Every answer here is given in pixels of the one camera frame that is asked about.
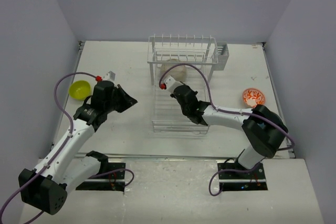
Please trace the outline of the white wire dish rack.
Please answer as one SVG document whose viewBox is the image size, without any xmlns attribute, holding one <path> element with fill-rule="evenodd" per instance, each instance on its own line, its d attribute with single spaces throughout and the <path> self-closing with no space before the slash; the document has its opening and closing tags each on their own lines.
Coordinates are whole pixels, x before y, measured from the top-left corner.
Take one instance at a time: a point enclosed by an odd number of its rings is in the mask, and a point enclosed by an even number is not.
<svg viewBox="0 0 336 224">
<path fill-rule="evenodd" d="M 202 112 L 209 105 L 205 82 L 218 64 L 214 37 L 149 37 L 148 59 L 154 92 L 155 132 L 206 134 Z"/>
</svg>

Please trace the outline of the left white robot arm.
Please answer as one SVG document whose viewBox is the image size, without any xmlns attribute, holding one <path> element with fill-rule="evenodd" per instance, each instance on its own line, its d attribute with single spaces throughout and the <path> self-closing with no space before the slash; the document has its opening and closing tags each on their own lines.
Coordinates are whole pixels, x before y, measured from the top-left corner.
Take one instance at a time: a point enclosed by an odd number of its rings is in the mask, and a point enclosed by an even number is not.
<svg viewBox="0 0 336 224">
<path fill-rule="evenodd" d="M 136 103 L 137 100 L 119 84 L 99 81 L 93 95 L 76 110 L 69 129 L 56 146 L 32 170 L 23 169 L 19 174 L 22 201 L 54 215 L 63 207 L 68 194 L 86 179 L 106 177 L 108 157 L 96 151 L 87 153 L 73 170 L 68 166 L 84 143 L 107 120 L 109 113 L 122 113 Z"/>
</svg>

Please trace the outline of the white orange patterned bowl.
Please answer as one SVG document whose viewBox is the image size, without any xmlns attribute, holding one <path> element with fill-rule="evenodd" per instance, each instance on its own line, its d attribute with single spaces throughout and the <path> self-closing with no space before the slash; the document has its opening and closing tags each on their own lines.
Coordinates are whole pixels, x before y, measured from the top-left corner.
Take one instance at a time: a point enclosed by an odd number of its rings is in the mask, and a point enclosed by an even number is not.
<svg viewBox="0 0 336 224">
<path fill-rule="evenodd" d="M 264 105 L 266 103 L 265 95 L 256 88 L 248 88 L 242 92 L 243 102 L 251 107 L 255 108 L 257 105 Z"/>
</svg>

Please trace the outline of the yellow bowl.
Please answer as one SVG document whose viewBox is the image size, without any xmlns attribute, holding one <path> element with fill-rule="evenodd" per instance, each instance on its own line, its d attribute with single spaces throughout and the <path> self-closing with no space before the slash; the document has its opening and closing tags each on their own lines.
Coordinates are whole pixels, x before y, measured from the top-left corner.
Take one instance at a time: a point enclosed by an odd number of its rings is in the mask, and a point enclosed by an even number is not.
<svg viewBox="0 0 336 224">
<path fill-rule="evenodd" d="M 70 86 L 68 94 L 74 100 L 83 101 L 91 95 L 91 85 L 85 80 L 76 81 Z"/>
</svg>

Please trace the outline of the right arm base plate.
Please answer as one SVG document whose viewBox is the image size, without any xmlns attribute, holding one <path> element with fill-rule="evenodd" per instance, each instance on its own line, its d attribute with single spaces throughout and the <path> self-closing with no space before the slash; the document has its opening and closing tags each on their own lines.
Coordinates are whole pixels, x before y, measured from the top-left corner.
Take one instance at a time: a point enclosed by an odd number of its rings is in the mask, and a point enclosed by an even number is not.
<svg viewBox="0 0 336 224">
<path fill-rule="evenodd" d="M 225 172 L 218 175 L 220 191 L 268 190 L 263 164 L 249 173 Z"/>
</svg>

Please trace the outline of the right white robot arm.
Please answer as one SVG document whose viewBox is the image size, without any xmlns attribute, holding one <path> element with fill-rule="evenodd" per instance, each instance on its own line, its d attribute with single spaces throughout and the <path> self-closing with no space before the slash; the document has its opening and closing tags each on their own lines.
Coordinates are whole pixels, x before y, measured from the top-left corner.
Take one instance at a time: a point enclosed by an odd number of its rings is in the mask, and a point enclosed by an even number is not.
<svg viewBox="0 0 336 224">
<path fill-rule="evenodd" d="M 167 90 L 179 103 L 182 114 L 194 124 L 224 126 L 245 133 L 249 146 L 237 157 L 234 172 L 246 178 L 253 167 L 264 158 L 273 158 L 287 136 L 288 129 L 281 118 L 264 105 L 253 109 L 215 107 L 210 102 L 197 99 L 197 92 L 176 82 Z"/>
</svg>

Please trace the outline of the beige bowl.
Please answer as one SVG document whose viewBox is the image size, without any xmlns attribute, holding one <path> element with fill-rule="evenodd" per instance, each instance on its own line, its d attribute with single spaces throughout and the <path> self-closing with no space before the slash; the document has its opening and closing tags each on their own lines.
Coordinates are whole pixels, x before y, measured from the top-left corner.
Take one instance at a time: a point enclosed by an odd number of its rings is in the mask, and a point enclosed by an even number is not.
<svg viewBox="0 0 336 224">
<path fill-rule="evenodd" d="M 167 63 L 162 64 L 160 67 L 160 76 L 162 76 L 167 71 L 167 69 L 176 65 L 177 63 L 180 63 L 180 61 L 177 59 L 167 60 Z M 185 82 L 187 76 L 186 66 L 181 65 L 173 68 L 165 75 L 165 77 L 167 76 L 173 77 L 176 81 Z"/>
</svg>

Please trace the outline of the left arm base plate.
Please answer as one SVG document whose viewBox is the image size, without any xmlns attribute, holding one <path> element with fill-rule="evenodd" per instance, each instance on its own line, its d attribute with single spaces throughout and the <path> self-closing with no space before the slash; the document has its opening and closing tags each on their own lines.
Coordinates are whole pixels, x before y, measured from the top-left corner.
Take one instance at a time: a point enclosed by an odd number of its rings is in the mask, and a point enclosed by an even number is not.
<svg viewBox="0 0 336 224">
<path fill-rule="evenodd" d="M 121 191 L 125 189 L 125 171 L 113 172 L 98 178 L 90 178 L 80 184 L 78 191 Z"/>
</svg>

